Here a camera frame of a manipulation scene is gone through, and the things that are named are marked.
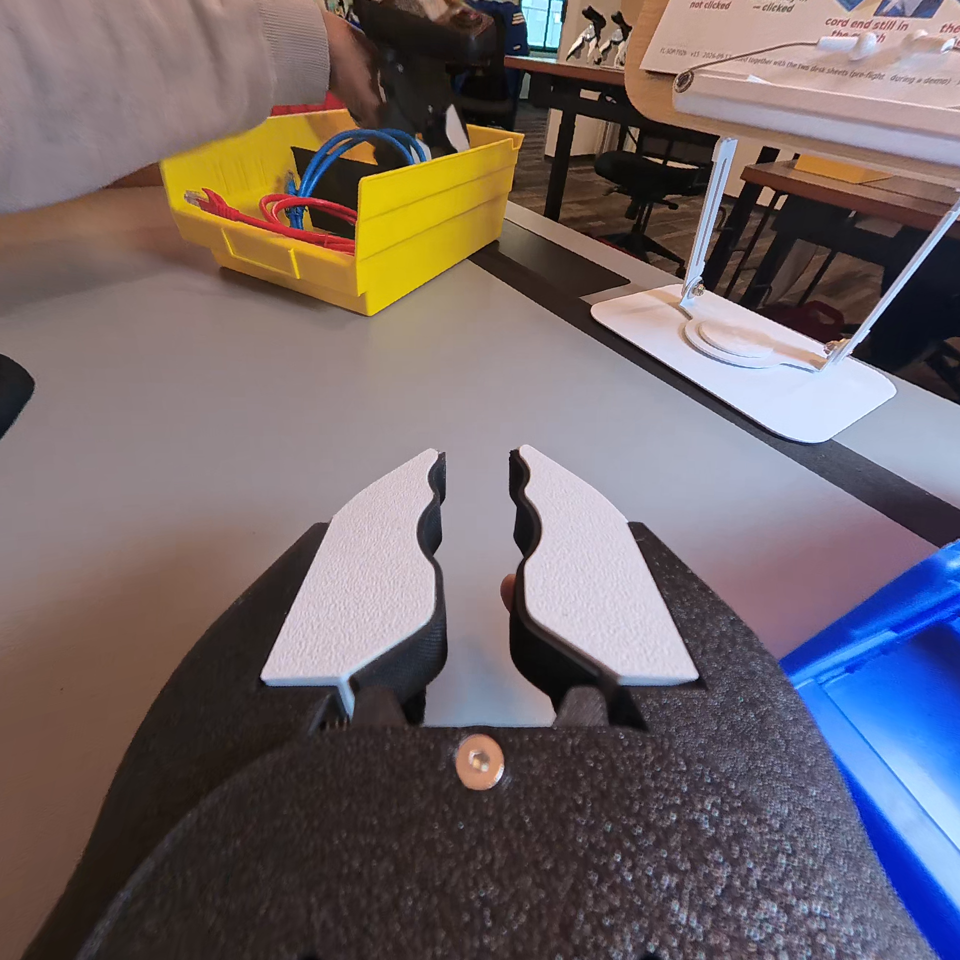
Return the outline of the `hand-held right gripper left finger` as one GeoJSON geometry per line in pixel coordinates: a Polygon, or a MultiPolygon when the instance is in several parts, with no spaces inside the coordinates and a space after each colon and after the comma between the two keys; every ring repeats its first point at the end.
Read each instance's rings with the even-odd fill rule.
{"type": "Polygon", "coordinates": [[[335,690],[346,717],[359,692],[424,691],[447,660],[436,560],[446,455],[427,448],[338,510],[261,670],[267,686],[335,690]]]}

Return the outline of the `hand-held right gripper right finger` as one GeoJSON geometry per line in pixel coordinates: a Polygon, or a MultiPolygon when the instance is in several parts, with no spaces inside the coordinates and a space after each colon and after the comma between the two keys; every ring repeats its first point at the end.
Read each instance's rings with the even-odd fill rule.
{"type": "Polygon", "coordinates": [[[529,444],[510,452],[510,497],[522,555],[510,656],[555,710],[570,690],[590,688],[608,713],[633,714],[631,690],[699,682],[621,510],[529,444]]]}

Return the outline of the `yellow plastic bin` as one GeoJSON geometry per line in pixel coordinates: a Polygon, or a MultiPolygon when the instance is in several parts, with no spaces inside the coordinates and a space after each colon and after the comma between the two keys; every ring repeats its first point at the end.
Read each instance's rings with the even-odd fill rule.
{"type": "Polygon", "coordinates": [[[210,250],[224,269],[363,316],[498,240],[523,136],[495,127],[468,125],[468,151],[362,179],[352,255],[232,222],[186,198],[210,188],[258,218],[261,198],[281,193],[294,172],[294,149],[315,151],[354,127],[344,109],[288,113],[163,160],[163,186],[180,235],[210,250]]]}

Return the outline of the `person's left forearm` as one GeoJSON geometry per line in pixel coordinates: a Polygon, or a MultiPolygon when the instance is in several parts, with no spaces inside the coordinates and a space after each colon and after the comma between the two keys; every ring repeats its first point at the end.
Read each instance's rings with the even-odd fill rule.
{"type": "Polygon", "coordinates": [[[2,213],[323,101],[324,21],[310,1],[2,2],[2,213]]]}

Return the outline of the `person's left hand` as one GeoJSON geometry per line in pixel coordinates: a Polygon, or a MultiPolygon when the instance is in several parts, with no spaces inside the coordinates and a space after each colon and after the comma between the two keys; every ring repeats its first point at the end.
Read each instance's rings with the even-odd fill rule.
{"type": "Polygon", "coordinates": [[[321,15],[328,44],[329,91],[344,104],[359,128],[378,128],[382,96],[377,48],[361,30],[336,13],[322,9],[321,15]]]}

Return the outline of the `wooden table with black legs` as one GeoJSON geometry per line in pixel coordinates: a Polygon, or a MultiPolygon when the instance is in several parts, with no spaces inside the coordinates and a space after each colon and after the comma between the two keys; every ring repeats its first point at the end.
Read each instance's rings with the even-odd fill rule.
{"type": "Polygon", "coordinates": [[[687,142],[707,150],[709,159],[714,154],[716,135],[669,126],[642,115],[629,100],[621,70],[556,63],[531,56],[507,56],[505,66],[530,75],[529,98],[535,107],[555,110],[560,115],[543,210],[547,219],[560,220],[579,116],[636,129],[644,136],[664,141],[687,142]]]}
{"type": "Polygon", "coordinates": [[[771,296],[777,273],[800,241],[837,255],[890,269],[903,266],[958,202],[958,191],[892,176],[874,184],[848,184],[797,172],[793,161],[753,164],[741,175],[751,186],[770,188],[786,200],[774,215],[774,239],[739,300],[756,309],[771,296]]]}

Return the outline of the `black divider panel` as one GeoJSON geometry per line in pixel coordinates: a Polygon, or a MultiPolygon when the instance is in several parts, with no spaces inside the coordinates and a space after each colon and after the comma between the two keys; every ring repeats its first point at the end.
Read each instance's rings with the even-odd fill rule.
{"type": "MultiPolygon", "coordinates": [[[[330,170],[325,172],[319,179],[311,195],[316,199],[329,201],[356,212],[360,181],[365,176],[378,172],[377,163],[340,157],[334,161],[330,170]]],[[[329,212],[316,208],[308,208],[304,216],[308,230],[326,232],[354,240],[354,225],[339,219],[329,212]]]]}

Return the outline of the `spare hand-held gripper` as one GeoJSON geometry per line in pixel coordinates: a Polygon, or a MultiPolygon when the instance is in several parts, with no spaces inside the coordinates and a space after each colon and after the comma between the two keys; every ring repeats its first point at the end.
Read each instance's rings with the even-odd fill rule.
{"type": "Polygon", "coordinates": [[[587,4],[581,10],[581,14],[585,18],[586,26],[568,48],[564,58],[565,62],[580,59],[581,56],[584,56],[585,62],[590,63],[594,58],[599,42],[602,39],[602,34],[607,26],[605,15],[591,4],[587,4]]]}
{"type": "Polygon", "coordinates": [[[621,10],[615,11],[610,19],[614,25],[614,29],[612,34],[598,48],[595,65],[606,66],[622,71],[626,66],[627,52],[633,27],[621,10]]]}

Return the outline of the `black office chair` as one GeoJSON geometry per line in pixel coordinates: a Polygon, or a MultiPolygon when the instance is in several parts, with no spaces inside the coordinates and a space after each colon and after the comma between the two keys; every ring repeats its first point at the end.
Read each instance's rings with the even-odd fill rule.
{"type": "Polygon", "coordinates": [[[652,256],[667,260],[677,267],[676,275],[681,277],[686,270],[685,258],[649,235],[650,220],[656,210],[677,211],[682,201],[703,197],[713,167],[710,159],[687,162],[651,158],[627,150],[600,154],[594,162],[594,172],[610,184],[607,193],[629,199],[625,217],[631,227],[628,231],[599,235],[597,239],[646,263],[651,262],[652,256]]]}

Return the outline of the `blue plastic bin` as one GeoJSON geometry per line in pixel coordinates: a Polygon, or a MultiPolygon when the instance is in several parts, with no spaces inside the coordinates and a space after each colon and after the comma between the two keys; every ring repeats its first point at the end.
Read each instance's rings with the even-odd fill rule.
{"type": "Polygon", "coordinates": [[[891,884],[959,957],[959,543],[781,659],[891,884]]]}

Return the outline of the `printed instruction sheet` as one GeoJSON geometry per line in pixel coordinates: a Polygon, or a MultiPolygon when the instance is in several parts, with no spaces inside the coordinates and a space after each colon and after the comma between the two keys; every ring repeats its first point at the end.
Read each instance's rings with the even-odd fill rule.
{"type": "Polygon", "coordinates": [[[668,2],[642,67],[719,69],[780,86],[956,108],[956,1],[668,2]]]}

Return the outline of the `yellow sheet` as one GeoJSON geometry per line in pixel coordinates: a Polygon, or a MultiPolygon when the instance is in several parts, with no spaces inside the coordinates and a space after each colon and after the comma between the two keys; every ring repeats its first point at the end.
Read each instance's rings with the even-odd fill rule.
{"type": "Polygon", "coordinates": [[[875,184],[892,177],[892,174],[873,168],[806,153],[800,154],[795,159],[794,170],[797,173],[809,174],[854,186],[875,184]]]}

